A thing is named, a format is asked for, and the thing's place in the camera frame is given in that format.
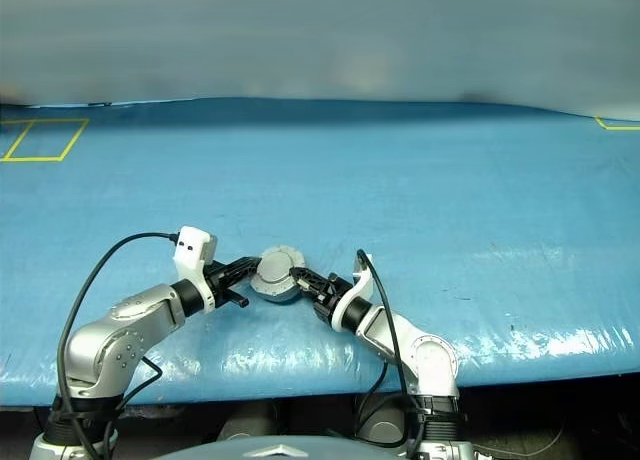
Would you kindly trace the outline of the grey robot torso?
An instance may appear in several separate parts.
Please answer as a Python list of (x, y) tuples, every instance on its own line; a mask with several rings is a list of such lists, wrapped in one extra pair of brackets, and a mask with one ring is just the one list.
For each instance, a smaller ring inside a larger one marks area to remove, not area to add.
[(395, 452), (330, 436), (253, 436), (216, 441), (153, 460), (405, 460)]

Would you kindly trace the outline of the grey rounded shape under table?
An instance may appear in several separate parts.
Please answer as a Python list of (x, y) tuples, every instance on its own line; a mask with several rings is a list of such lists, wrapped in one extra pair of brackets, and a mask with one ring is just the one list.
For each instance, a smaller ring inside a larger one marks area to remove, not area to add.
[(404, 415), (395, 405), (366, 407), (356, 423), (355, 436), (375, 446), (399, 449), (404, 435)]
[(222, 426), (217, 441), (260, 435), (263, 419), (256, 416), (232, 416)]

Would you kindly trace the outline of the round motor housing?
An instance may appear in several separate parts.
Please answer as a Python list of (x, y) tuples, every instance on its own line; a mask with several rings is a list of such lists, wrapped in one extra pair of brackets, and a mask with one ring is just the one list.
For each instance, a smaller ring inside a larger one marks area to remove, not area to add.
[(250, 280), (250, 286), (253, 289), (253, 291), (259, 297), (272, 303), (284, 303), (284, 302), (291, 301), (300, 292), (299, 286), (294, 281), (292, 285), (285, 286), (284, 288), (267, 287), (266, 289), (261, 289), (256, 285), (252, 284), (252, 278)]

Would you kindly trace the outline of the blue plastic table cover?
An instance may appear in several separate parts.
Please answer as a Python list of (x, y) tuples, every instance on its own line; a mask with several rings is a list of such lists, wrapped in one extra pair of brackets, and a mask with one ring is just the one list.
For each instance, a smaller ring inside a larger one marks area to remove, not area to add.
[(79, 323), (176, 278), (191, 225), (274, 245), (444, 337), (463, 386), (640, 372), (640, 114), (214, 99), (0, 109), (0, 406), (49, 403)]

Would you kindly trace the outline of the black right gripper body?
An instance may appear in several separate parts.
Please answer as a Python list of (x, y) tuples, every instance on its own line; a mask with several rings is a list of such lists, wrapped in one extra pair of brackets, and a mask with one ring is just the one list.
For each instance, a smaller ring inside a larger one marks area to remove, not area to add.
[(330, 324), (337, 303), (350, 289), (351, 283), (337, 274), (330, 274), (328, 278), (314, 275), (312, 299), (318, 318)]

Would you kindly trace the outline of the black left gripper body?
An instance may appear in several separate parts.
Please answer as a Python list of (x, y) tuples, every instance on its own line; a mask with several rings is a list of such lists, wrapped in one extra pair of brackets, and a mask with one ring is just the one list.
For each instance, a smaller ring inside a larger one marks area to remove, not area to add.
[(231, 302), (240, 308), (245, 308), (249, 305), (249, 300), (233, 290), (235, 285), (228, 286), (228, 273), (225, 272), (226, 265), (214, 261), (203, 270), (204, 278), (213, 293), (214, 307), (220, 308)]

